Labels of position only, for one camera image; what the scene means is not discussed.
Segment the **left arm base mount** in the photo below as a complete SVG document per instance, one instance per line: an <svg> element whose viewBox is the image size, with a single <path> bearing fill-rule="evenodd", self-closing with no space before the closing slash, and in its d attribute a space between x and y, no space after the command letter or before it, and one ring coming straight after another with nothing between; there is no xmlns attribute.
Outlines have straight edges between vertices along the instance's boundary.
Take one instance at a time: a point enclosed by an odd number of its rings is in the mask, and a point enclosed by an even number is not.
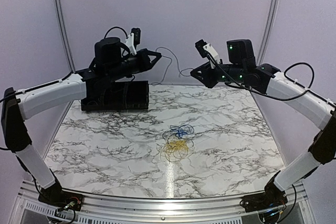
<svg viewBox="0 0 336 224"><path fill-rule="evenodd" d="M42 192L39 194L38 201L58 208L63 208L71 202L74 202L75 205L70 206L70 209L80 211L83 204L83 195L63 190L54 196L50 196L47 195L47 193Z"/></svg>

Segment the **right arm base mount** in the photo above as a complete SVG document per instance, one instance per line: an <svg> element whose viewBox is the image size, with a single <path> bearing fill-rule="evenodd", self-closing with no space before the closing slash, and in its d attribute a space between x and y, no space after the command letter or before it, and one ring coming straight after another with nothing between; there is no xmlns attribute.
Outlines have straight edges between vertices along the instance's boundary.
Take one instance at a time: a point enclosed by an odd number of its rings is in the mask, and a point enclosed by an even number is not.
<svg viewBox="0 0 336 224"><path fill-rule="evenodd" d="M268 194L266 192L245 195L241 198L240 206L245 212L260 211L277 206L284 206L288 202L285 193Z"/></svg>

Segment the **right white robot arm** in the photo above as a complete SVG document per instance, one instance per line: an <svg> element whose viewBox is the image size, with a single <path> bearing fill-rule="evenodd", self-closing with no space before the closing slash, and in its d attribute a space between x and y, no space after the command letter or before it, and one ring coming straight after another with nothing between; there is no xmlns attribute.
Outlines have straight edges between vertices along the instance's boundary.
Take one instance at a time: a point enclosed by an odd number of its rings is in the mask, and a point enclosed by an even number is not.
<svg viewBox="0 0 336 224"><path fill-rule="evenodd" d="M199 40L195 48L207 63L193 69L190 74L207 88L222 82L227 86L281 101L309 119L320 131L309 148L284 170L279 171L265 186L260 203L271 207L286 189L311 175L320 165L335 160L335 104L290 78L287 71L263 63L257 65L249 39L227 41L229 63L224 64L214 47Z"/></svg>

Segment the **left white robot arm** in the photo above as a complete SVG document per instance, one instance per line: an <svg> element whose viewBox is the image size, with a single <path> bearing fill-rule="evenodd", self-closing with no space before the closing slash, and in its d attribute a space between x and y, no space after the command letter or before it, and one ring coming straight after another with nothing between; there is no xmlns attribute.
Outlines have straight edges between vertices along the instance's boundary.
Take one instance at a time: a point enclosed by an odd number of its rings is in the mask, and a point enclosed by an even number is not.
<svg viewBox="0 0 336 224"><path fill-rule="evenodd" d="M8 88L1 99L1 124L7 150L41 186L41 196L56 206L66 202L66 193L53 172L34 148L25 120L74 100L94 99L122 78L151 70L162 55L137 50L140 40L130 34L125 42L108 37L95 44L94 59L86 69L28 89Z"/></svg>

